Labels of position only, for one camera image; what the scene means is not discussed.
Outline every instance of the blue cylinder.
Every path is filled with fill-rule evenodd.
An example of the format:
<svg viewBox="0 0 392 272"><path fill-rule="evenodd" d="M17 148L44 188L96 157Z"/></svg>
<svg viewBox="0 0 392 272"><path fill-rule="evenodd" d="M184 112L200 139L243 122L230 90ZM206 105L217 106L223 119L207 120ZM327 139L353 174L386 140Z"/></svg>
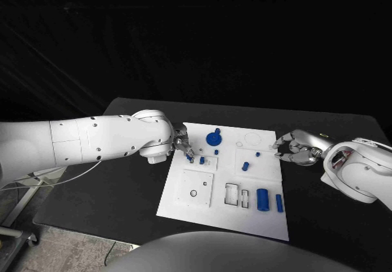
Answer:
<svg viewBox="0 0 392 272"><path fill-rule="evenodd" d="M276 194L276 207L278 207L278 213L284 212L284 205L282 205L282 196Z"/></svg>
<svg viewBox="0 0 392 272"><path fill-rule="evenodd" d="M268 211L269 210L268 190L266 189L258 189L256 190L256 209L259 211Z"/></svg>
<svg viewBox="0 0 392 272"><path fill-rule="evenodd" d="M249 163L245 161L242 166L242 171L247 171Z"/></svg>
<svg viewBox="0 0 392 272"><path fill-rule="evenodd" d="M211 132L207 136L206 136L206 143L210 146L216 146L222 143L222 136L220 136L220 130L216 129L214 132Z"/></svg>

